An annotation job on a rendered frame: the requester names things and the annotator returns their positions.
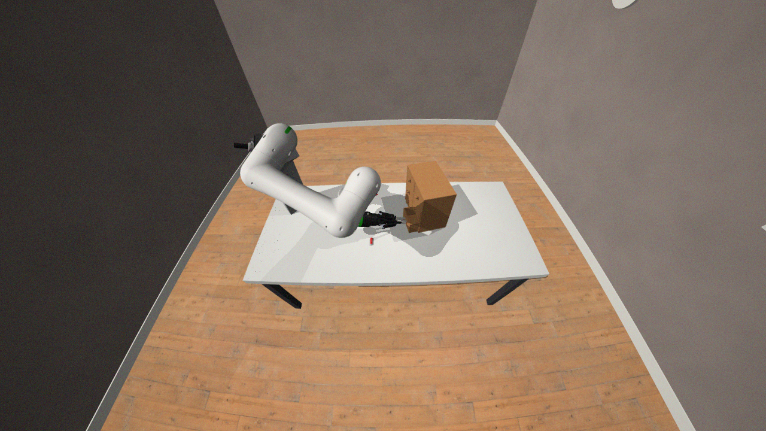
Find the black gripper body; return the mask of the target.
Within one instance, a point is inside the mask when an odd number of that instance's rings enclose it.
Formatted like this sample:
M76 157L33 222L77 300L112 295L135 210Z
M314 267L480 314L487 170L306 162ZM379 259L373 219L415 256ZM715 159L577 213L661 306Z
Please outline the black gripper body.
M385 221L380 221L380 219L381 219L379 217L379 216L381 216L380 214L377 214L377 215L376 215L376 213L371 213L371 214L372 214L371 226L376 226L376 224L378 224L378 226L380 226L380 224L385 224Z

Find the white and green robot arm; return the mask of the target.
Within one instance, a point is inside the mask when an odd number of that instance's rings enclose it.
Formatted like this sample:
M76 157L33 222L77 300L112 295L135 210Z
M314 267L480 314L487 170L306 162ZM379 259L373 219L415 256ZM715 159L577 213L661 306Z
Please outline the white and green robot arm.
M291 126L277 123L263 136L256 133L250 140L249 144L233 144L233 148L252 151L241 167L241 179L247 187L289 205L337 238L352 235L358 227L371 226L372 214L366 210L381 187L376 170L366 166L355 169L338 198L329 198L280 171L297 146Z

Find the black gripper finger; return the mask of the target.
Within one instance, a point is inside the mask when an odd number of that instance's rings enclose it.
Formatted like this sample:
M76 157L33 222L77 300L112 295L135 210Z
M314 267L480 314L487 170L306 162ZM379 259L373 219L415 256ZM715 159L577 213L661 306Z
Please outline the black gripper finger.
M394 217L394 214L384 213L384 212L381 212L381 211L379 211L379 213L380 213L380 216L379 216L380 218L392 219L392 220L397 220L397 219L404 220L404 219L406 219L405 217L396 217L396 216Z
M405 224L406 223L406 220L399 220L399 219L392 220L392 219L383 219L383 218L381 218L380 221L385 221L385 224L380 224L382 229L394 227L394 226L396 226L396 224Z

